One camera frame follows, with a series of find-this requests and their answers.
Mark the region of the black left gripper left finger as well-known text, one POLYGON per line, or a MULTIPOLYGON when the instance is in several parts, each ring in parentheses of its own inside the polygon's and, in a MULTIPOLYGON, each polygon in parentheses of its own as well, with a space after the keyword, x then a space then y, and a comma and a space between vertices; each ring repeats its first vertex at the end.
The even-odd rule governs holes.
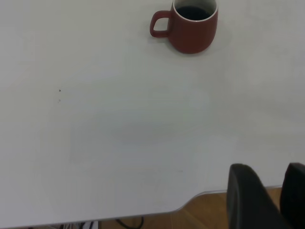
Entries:
POLYGON ((248 165, 230 166, 226 212, 230 229, 290 228, 260 178, 248 165))

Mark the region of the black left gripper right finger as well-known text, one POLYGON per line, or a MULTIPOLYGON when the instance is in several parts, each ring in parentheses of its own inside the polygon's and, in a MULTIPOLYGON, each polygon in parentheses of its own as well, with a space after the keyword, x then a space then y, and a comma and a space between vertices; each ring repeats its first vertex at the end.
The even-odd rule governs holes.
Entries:
POLYGON ((290 163, 282 185, 280 211, 293 229, 305 228, 305 166, 290 163))

